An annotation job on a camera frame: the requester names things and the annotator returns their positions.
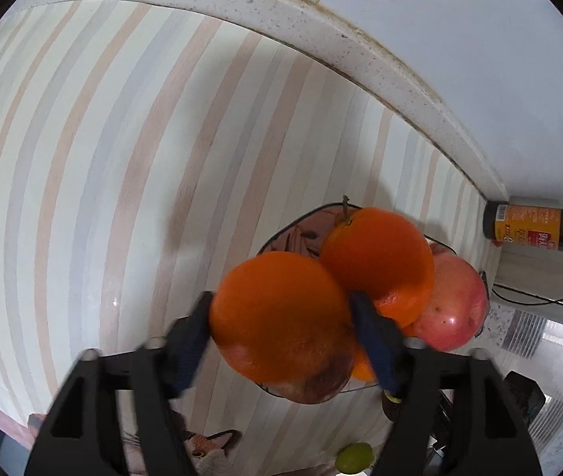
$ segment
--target lime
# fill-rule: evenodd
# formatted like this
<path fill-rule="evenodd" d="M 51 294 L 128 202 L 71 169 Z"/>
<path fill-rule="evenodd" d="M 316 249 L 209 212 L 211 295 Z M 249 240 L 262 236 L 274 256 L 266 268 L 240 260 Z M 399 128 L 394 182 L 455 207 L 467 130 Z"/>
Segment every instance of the lime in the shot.
<path fill-rule="evenodd" d="M 359 474 L 374 462 L 371 445 L 366 442 L 351 443 L 338 455 L 334 466 L 343 474 Z"/>

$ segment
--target striped wall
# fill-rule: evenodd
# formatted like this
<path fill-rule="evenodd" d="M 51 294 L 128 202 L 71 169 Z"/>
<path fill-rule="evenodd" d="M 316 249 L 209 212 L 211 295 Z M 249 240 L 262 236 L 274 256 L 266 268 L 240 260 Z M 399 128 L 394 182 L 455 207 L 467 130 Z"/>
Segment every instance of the striped wall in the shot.
<path fill-rule="evenodd" d="M 0 22 L 0 410 L 44 413 L 84 348 L 130 350 L 300 214 L 347 194 L 476 268 L 484 200 L 400 116 L 310 58 L 183 10 L 83 1 Z M 244 433 L 238 474 L 382 443 L 375 389 L 306 406 L 210 346 L 176 406 Z"/>

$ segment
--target orange fruit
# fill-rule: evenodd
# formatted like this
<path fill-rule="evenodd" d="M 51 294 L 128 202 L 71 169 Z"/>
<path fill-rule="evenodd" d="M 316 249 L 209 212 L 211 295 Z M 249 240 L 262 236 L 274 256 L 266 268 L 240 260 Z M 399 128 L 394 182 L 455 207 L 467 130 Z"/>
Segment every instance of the orange fruit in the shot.
<path fill-rule="evenodd" d="M 405 336 L 416 336 L 416 332 L 413 330 L 413 323 L 409 324 L 409 326 L 403 327 L 403 334 Z"/>
<path fill-rule="evenodd" d="M 401 328 L 431 298 L 434 260 L 425 236 L 403 216 L 365 207 L 334 227 L 320 262 L 346 290 L 365 291 L 379 314 Z"/>
<path fill-rule="evenodd" d="M 353 356 L 345 292 L 318 261 L 293 252 L 266 252 L 226 274 L 209 324 L 226 362 L 257 383 L 305 381 Z"/>
<path fill-rule="evenodd" d="M 365 349 L 360 344 L 357 344 L 354 350 L 352 377 L 361 381 L 376 381 L 376 374 L 374 374 L 374 370 L 371 368 Z"/>

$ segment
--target bottle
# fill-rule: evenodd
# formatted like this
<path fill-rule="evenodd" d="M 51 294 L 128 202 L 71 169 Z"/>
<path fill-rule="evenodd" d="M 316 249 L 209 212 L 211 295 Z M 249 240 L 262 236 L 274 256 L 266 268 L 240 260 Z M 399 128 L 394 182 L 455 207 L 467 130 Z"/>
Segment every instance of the bottle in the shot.
<path fill-rule="evenodd" d="M 484 236 L 499 245 L 510 242 L 563 251 L 563 209 L 488 202 Z"/>

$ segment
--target cable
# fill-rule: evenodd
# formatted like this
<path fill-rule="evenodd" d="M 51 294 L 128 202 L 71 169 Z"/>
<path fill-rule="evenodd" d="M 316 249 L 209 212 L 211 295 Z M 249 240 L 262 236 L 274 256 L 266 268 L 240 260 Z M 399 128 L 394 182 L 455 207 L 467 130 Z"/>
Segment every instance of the cable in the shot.
<path fill-rule="evenodd" d="M 515 288 L 511 288 L 509 286 L 504 286 L 503 284 L 497 284 L 497 283 L 493 283 L 493 286 L 496 286 L 498 288 L 503 288 L 505 290 L 511 291 L 511 292 L 515 292 L 518 293 L 520 295 L 525 295 L 526 297 L 533 297 L 534 299 L 541 299 L 541 302 L 536 302 L 536 303 L 526 303 L 526 302 L 521 302 L 521 301 L 514 301 L 512 299 L 508 299 L 502 295 L 500 295 L 498 292 L 495 291 L 495 289 L 491 288 L 491 291 L 493 292 L 493 294 L 496 295 L 496 297 L 500 298 L 501 300 L 511 303 L 511 304 L 518 304 L 521 306 L 543 306 L 546 304 L 559 304 L 561 306 L 563 306 L 563 299 L 549 299 L 547 297 L 541 297 L 540 295 L 535 295 L 533 293 L 528 293 L 528 292 L 524 292 L 521 290 L 517 290 Z"/>
<path fill-rule="evenodd" d="M 516 288 L 511 288 L 510 286 L 505 286 L 504 284 L 499 284 L 499 283 L 493 283 L 493 286 L 496 286 L 497 288 L 504 288 L 505 290 L 519 293 L 520 295 L 525 295 L 526 297 L 533 297 L 534 299 L 541 299 L 542 301 L 544 301 L 543 303 L 535 303 L 534 304 L 535 306 L 539 306 L 541 304 L 563 304 L 563 299 L 549 299 L 547 297 L 541 297 L 540 295 L 535 295 L 534 293 L 528 293 L 522 290 L 517 290 Z"/>

